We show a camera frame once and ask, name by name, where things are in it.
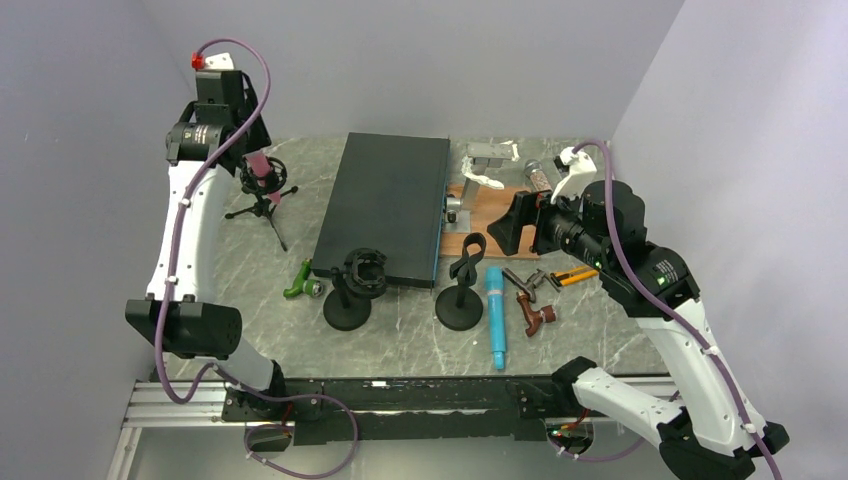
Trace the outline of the pink microphone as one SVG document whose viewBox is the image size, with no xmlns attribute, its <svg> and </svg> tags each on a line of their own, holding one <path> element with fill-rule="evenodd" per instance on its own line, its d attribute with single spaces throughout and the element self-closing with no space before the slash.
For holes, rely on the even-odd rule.
<svg viewBox="0 0 848 480">
<path fill-rule="evenodd" d="M 279 204 L 282 198 L 280 190 L 286 182 L 284 165 L 261 151 L 246 155 L 245 161 L 247 169 L 243 187 L 246 192 L 267 197 L 273 204 Z"/>
</svg>

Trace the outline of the blue microphone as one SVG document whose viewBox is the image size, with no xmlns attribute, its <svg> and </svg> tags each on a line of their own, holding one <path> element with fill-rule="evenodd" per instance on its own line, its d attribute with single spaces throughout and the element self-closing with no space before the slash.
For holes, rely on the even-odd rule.
<svg viewBox="0 0 848 480">
<path fill-rule="evenodd" d="M 490 346 L 494 368 L 503 371 L 506 368 L 506 330 L 504 309 L 504 278 L 499 267 L 488 267 L 485 272 L 484 286 L 488 303 L 488 324 Z"/>
</svg>

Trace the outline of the silver mesh glitter microphone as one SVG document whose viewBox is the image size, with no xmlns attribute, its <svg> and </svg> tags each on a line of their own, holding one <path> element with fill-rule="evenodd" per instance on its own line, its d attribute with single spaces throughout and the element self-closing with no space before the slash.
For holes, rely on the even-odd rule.
<svg viewBox="0 0 848 480">
<path fill-rule="evenodd" d="M 536 159 L 525 162 L 524 175 L 533 191 L 552 191 L 551 182 L 543 170 L 542 163 Z"/>
</svg>

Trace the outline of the black clip microphone stand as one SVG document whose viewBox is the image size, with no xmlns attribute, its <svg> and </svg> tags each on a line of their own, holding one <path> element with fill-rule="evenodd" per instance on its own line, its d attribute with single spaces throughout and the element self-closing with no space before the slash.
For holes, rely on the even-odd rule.
<svg viewBox="0 0 848 480">
<path fill-rule="evenodd" d="M 482 300 L 473 286 L 478 278 L 476 266 L 485 256 L 486 245 L 480 232 L 465 237 L 460 258 L 449 267 L 449 277 L 456 284 L 442 290 L 436 298 L 436 317 L 452 331 L 470 330 L 482 318 Z"/>
</svg>

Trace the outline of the black shock mount stand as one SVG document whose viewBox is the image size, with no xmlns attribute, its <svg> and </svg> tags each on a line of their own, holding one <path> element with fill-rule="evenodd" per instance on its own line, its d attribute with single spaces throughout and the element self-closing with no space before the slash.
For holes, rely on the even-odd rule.
<svg viewBox="0 0 848 480">
<path fill-rule="evenodd" d="M 331 269 L 333 290 L 323 303 L 325 321 L 339 331 L 363 326 L 371 313 L 371 302 L 387 291 L 385 264 L 380 251 L 358 248 L 348 253 L 341 267 Z"/>
</svg>

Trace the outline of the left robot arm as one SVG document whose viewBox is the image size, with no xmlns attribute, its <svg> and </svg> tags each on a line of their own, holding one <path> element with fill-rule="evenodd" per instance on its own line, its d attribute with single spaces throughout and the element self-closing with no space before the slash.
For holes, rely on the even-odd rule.
<svg viewBox="0 0 848 480">
<path fill-rule="evenodd" d="M 264 420 L 287 406 L 279 364 L 243 336 L 240 311 L 216 300 L 213 260 L 224 202 L 234 179 L 269 219 L 287 173 L 263 150 L 270 136 L 249 76 L 236 69 L 196 72 L 196 100 L 166 136 L 169 206 L 157 266 L 141 299 L 129 300 L 127 322 L 154 348 L 156 373 L 172 401 L 184 404 L 166 376 L 165 356 L 201 360 L 240 390 Z"/>
</svg>

